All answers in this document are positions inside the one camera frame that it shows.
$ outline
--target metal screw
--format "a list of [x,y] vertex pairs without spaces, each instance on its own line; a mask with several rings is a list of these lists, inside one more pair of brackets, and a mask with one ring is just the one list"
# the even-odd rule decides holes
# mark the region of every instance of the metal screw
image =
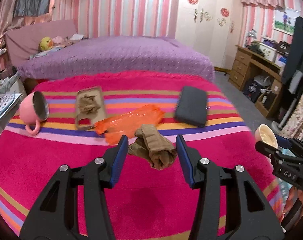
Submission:
[[241,165],[236,166],[236,171],[243,172],[244,170],[245,170],[245,168],[243,166],[241,166]]
[[200,159],[200,162],[201,162],[202,164],[207,165],[210,161],[209,161],[209,159],[207,159],[207,158],[201,158],[201,159]]
[[96,158],[95,159],[95,163],[96,164],[102,164],[104,162],[104,159],[103,158]]
[[67,171],[68,170],[68,166],[67,165],[62,165],[59,167],[60,171]]

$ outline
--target human hand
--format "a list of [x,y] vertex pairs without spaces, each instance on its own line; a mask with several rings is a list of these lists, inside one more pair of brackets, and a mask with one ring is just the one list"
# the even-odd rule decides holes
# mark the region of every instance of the human hand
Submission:
[[301,219],[301,217],[303,216],[303,191],[302,190],[298,190],[295,187],[291,187],[290,191],[289,191],[289,195],[288,195],[288,199],[286,201],[286,205],[284,207],[284,213],[287,213],[288,211],[291,210],[291,208],[294,205],[294,197],[298,195],[298,199],[300,200],[301,204],[302,204],[302,209],[301,209],[301,213],[299,216],[299,219],[296,221],[297,222]]

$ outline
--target red circular decoration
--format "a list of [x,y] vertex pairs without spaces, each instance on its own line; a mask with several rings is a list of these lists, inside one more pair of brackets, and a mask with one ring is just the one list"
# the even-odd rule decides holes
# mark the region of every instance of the red circular decoration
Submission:
[[220,13],[225,18],[227,18],[229,16],[229,10],[227,10],[226,8],[221,8]]
[[197,3],[198,3],[198,0],[188,0],[188,2],[189,2],[190,4],[195,5],[195,4],[197,4]]

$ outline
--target pink wall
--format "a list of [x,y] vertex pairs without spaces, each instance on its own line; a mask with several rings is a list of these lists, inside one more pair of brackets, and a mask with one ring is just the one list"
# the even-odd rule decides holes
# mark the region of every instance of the pink wall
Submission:
[[175,36],[178,0],[55,0],[53,20],[73,19],[88,37]]
[[[302,0],[285,0],[285,7],[300,11],[300,16],[303,17],[303,1]],[[257,37],[269,37],[277,42],[286,41],[291,43],[293,37],[291,35],[273,30],[273,18],[275,9],[271,6],[256,6],[244,5],[243,7],[243,23],[239,45],[244,46],[246,34],[248,31],[255,29]]]

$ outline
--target white wardrobe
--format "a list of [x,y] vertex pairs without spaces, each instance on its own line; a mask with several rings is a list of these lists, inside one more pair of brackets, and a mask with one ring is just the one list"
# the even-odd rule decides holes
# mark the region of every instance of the white wardrobe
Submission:
[[179,0],[176,39],[231,69],[242,24],[241,0]]

